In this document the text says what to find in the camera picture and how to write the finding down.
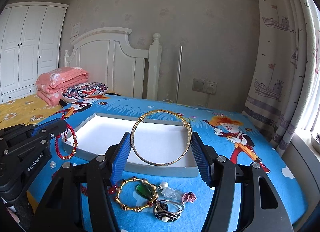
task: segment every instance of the orange hair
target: orange hair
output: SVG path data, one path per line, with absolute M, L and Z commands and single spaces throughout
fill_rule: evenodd
M 212 126 L 218 126 L 221 124 L 234 124 L 234 125 L 243 125 L 242 122 L 238 121 L 238 120 L 232 120 L 231 118 L 227 117 L 227 116 L 214 116 L 211 120 L 210 120 L 210 125 Z
M 106 100 L 106 99 L 109 99 L 110 97 L 107 97 L 104 94 L 98 94 L 98 95 L 89 96 L 89 98 Z

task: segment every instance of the blue bedsheet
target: blue bedsheet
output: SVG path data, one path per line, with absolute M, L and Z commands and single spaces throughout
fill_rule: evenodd
M 108 95 L 98 96 L 94 99 L 82 100 L 75 105 L 71 111 L 66 111 L 70 108 L 70 104 L 64 108 L 65 113 L 69 116 L 66 120 L 72 127 L 78 126 L 82 121 L 90 117 L 95 112 L 108 113 L 122 116 L 139 117 L 142 114 L 154 110 L 154 109 L 166 109 L 181 114 L 188 122 L 191 123 L 193 131 L 198 132 L 204 144 L 215 148 L 218 155 L 224 155 L 229 159 L 232 156 L 233 161 L 237 159 L 237 163 L 243 165 L 249 165 L 252 159 L 251 157 L 257 155 L 258 161 L 262 160 L 265 165 L 265 170 L 270 171 L 268 173 L 269 178 L 278 191 L 284 206 L 289 214 L 289 218 L 292 223 L 296 222 L 307 210 L 307 202 L 303 195 L 300 186 L 292 173 L 289 171 L 285 163 L 282 161 L 276 151 L 270 147 L 269 143 L 262 137 L 262 135 L 255 129 L 253 124 L 242 114 L 190 107 L 185 105 L 179 105 L 174 103 L 165 103 L 158 101 L 149 101 L 143 99 L 134 99 L 120 96 Z M 59 112 L 45 119 L 42 123 L 61 117 L 62 113 Z M 166 113 L 156 113 L 150 118 L 159 120 L 171 120 L 178 121 L 174 116 Z M 252 152 L 244 153 L 241 149 L 235 148 L 235 143 L 232 142 L 232 134 L 230 129 L 227 130 L 225 124 L 222 122 L 228 122 L 232 127 L 238 128 L 238 135 L 233 135 L 235 139 L 245 139 L 247 141 L 247 148 Z M 61 141 L 59 143 L 62 155 L 63 153 Z M 42 169 L 39 175 L 29 188 L 30 193 L 36 199 L 40 201 L 47 186 L 51 182 L 52 174 L 56 172 L 63 161 L 56 155 L 54 149 L 54 139 L 51 141 L 51 161 L 55 161 L 57 167 L 50 168 L 50 161 Z M 73 157 L 70 162 L 76 164 L 83 164 L 86 161 Z M 119 208 L 118 204 L 113 203 L 115 215 L 117 217 L 120 229 L 127 232 L 149 232 L 149 231 L 176 231 L 176 232 L 196 232 L 200 231 L 205 217 L 207 215 L 211 199 L 214 190 L 207 187 L 207 185 L 201 180 L 200 175 L 195 178 L 170 178 L 160 176 L 148 176 L 130 172 L 124 172 L 123 178 L 127 179 L 132 176 L 139 178 L 146 178 L 149 182 L 159 184 L 162 181 L 167 181 L 172 188 L 179 189 L 183 192 L 192 191 L 196 194 L 197 200 L 194 204 L 187 203 L 185 211 L 182 213 L 180 219 L 172 223 L 163 223 L 157 220 L 152 214 L 152 210 L 149 209 L 146 212 L 124 212 Z M 144 199 L 137 195 L 134 191 L 136 183 L 129 183 L 126 185 L 124 191 L 121 193 L 121 200 L 126 202 L 127 205 L 141 205 Z M 236 184 L 236 193 L 234 198 L 234 207 L 232 211 L 232 218 L 229 225 L 229 231 L 234 231 L 237 226 L 239 208 L 240 208 L 240 196 L 241 186 Z M 88 231 L 92 231 L 90 216 L 87 205 L 87 198 L 83 196 L 83 211 L 85 228 Z

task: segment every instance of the blue gripper pad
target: blue gripper pad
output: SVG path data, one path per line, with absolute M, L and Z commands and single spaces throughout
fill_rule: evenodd
M 49 125 L 52 125 L 52 124 L 54 124 L 54 123 L 56 123 L 56 122 L 59 122 L 59 121 L 60 121 L 60 119 L 59 119 L 59 118 L 56 118 L 56 119 L 54 119 L 54 120 L 51 120 L 51 121 L 49 121 L 49 122 L 46 122 L 46 123 L 44 123 L 44 124 L 42 124 L 42 125 L 39 125 L 39 126 L 35 127 L 35 129 L 33 130 L 32 134 L 31 134 L 31 136 L 37 135 L 37 134 L 38 134 L 42 129 L 44 129 L 45 127 L 47 127 L 47 126 L 49 126 Z
M 212 182 L 211 164 L 212 160 L 208 159 L 203 152 L 204 144 L 202 143 L 197 132 L 193 132 L 191 136 L 190 146 L 193 156 L 196 160 L 202 180 L 209 186 Z
M 127 163 L 129 153 L 131 150 L 130 133 L 126 132 L 121 139 L 117 149 L 114 160 L 111 159 L 112 171 L 110 176 L 111 184 L 116 184 L 121 180 L 125 164 Z

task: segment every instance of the gold bamboo bracelet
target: gold bamboo bracelet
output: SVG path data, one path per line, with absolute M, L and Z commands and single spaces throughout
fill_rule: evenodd
M 137 152 L 136 150 L 136 147 L 134 146 L 134 133 L 138 127 L 138 125 L 141 123 L 141 122 L 144 122 L 144 119 L 149 116 L 149 115 L 152 115 L 153 113 L 156 113 L 156 112 L 164 112 L 164 113 L 169 113 L 169 114 L 172 114 L 174 116 L 176 116 L 177 118 L 179 118 L 182 122 L 183 122 L 183 127 L 186 127 L 187 130 L 188 130 L 188 141 L 187 141 L 187 146 L 186 146 L 186 149 L 184 150 L 184 152 L 182 153 L 182 155 L 179 156 L 178 159 L 174 160 L 173 162 L 170 162 L 170 163 L 153 163 L 153 162 L 150 162 L 144 158 L 142 158 L 139 153 Z M 168 165 L 171 165 L 171 164 L 174 164 L 176 162 L 178 162 L 179 160 L 181 160 L 184 155 L 187 153 L 187 151 L 189 150 L 189 147 L 190 147 L 190 141 L 191 141 L 191 134 L 192 134 L 192 130 L 191 130 L 191 125 L 190 123 L 188 123 L 183 117 L 181 117 L 179 114 L 173 112 L 173 111 L 170 111 L 170 110 L 151 110 L 145 114 L 143 114 L 141 117 L 138 118 L 137 122 L 134 124 L 133 128 L 132 128 L 132 131 L 131 131 L 131 146 L 132 146 L 132 149 L 133 151 L 135 152 L 135 154 L 142 160 L 144 161 L 145 163 L 147 164 L 150 164 L 150 165 L 153 165 L 153 166 L 168 166 Z
M 132 207 L 128 207 L 125 204 L 122 204 L 121 201 L 120 201 L 119 195 L 120 195 L 120 193 L 122 191 L 122 187 L 125 184 L 127 184 L 128 182 L 132 182 L 132 181 L 140 181 L 143 184 L 147 184 L 147 185 L 149 185 L 151 187 L 151 190 L 152 190 L 151 200 L 147 201 L 147 203 L 144 206 L 140 206 L 140 207 L 136 206 L 136 207 L 132 208 Z M 121 183 L 120 183 L 120 186 L 116 188 L 116 196 L 113 199 L 114 199 L 114 201 L 116 203 L 118 203 L 120 205 L 122 210 L 125 210 L 125 211 L 126 210 L 133 210 L 135 212 L 141 212 L 145 208 L 151 208 L 155 204 L 156 200 L 159 198 L 159 194 L 156 192 L 156 188 L 157 188 L 157 186 L 155 184 L 149 183 L 146 179 L 139 179 L 137 177 L 132 177 L 130 179 L 123 179 L 121 181 Z

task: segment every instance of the cartoon character print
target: cartoon character print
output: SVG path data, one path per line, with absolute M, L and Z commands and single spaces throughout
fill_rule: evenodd
M 204 120 L 204 122 L 214 128 L 214 133 L 216 135 L 226 137 L 228 141 L 234 144 L 235 149 L 230 157 L 231 162 L 236 164 L 238 155 L 241 152 L 244 152 L 252 161 L 259 163 L 266 173 L 270 173 L 270 170 L 262 163 L 262 160 L 253 150 L 254 143 L 251 138 L 240 131 L 239 126 L 243 125 L 242 122 L 232 120 L 227 116 L 214 116 L 209 122 L 207 120 Z M 223 132 L 219 126 L 224 127 L 228 132 Z
M 107 97 L 105 95 L 93 95 L 93 96 L 84 98 L 81 101 L 76 101 L 76 102 L 71 103 L 70 108 L 60 110 L 60 111 L 54 113 L 54 115 L 58 114 L 58 113 L 62 113 L 63 118 L 67 119 L 77 112 L 82 112 L 82 111 L 85 111 L 86 109 L 90 108 L 94 101 L 99 100 L 99 99 L 105 100 L 108 98 L 109 97 Z

